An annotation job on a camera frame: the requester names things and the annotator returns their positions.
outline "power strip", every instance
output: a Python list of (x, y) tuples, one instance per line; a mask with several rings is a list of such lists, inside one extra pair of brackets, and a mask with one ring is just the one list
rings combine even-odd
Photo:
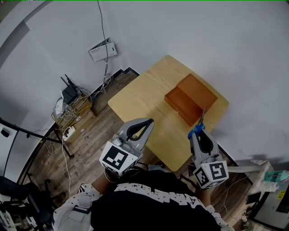
[(73, 127), (73, 126), (70, 127), (70, 128), (68, 129), (68, 133), (63, 135), (63, 140), (64, 140), (64, 141), (67, 141), (67, 140), (69, 139), (69, 137), (72, 136), (72, 134), (73, 134), (75, 131), (76, 131), (76, 130), (75, 130), (75, 127)]
[(107, 43), (107, 49), (105, 45), (102, 45), (89, 50), (89, 54), (95, 63), (99, 60), (106, 59), (107, 53), (108, 57), (117, 55), (117, 50), (113, 42)]

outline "black and white marker cube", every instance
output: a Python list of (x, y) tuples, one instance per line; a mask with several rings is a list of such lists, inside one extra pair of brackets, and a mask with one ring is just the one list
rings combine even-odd
[(103, 167), (107, 168), (119, 176), (122, 176), (127, 169), (134, 166), (134, 162), (138, 157), (123, 150), (121, 147), (107, 142), (104, 150), (100, 156), (100, 163)]
[(193, 173), (202, 189), (217, 186), (229, 178), (226, 161), (200, 164)]

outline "white wall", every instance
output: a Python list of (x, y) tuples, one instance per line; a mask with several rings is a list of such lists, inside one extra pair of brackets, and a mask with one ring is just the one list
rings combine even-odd
[[(88, 49), (103, 40), (103, 33), (96, 1), (48, 2), (29, 15), (25, 23), (28, 33), (0, 69), (0, 99), (10, 100), (13, 106), (25, 112), (18, 118), (21, 121), (18, 126), (36, 131), (54, 123), (51, 113), (60, 90), (66, 87), (60, 76), (67, 74), (90, 91), (102, 84), (105, 63), (94, 63)], [(106, 18), (104, 30), (106, 37), (111, 36)], [(118, 57), (109, 59), (109, 74), (120, 68)], [(38, 142), (19, 133), (10, 154), (6, 177), (14, 181), (18, 179)]]
[(0, 7), (0, 22), (9, 14), (9, 12), (18, 4), (18, 1), (7, 1)]
[(4, 19), (0, 23), (0, 46), (3, 45), (7, 37), (13, 32), (13, 30), (23, 21), (27, 15), (33, 12), (36, 8), (42, 5), (44, 2), (19, 2), (11, 11), (5, 15)]
[(170, 54), (229, 101), (213, 135), (233, 159), (289, 161), (286, 2), (103, 4), (133, 69), (141, 73)]

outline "orange wooden box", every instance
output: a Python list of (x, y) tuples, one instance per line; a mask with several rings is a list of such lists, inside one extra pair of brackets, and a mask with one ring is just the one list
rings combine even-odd
[(191, 127), (201, 117), (204, 106), (208, 111), (218, 98), (192, 74), (188, 74), (164, 99)]

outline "black t-shirt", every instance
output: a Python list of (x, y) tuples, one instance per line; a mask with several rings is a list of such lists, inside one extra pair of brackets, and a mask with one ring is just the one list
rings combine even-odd
[(141, 171), (125, 178), (113, 193), (94, 201), (91, 226), (98, 230), (100, 223), (109, 229), (185, 227), (189, 230), (221, 230), (185, 183), (173, 173), (158, 170)]

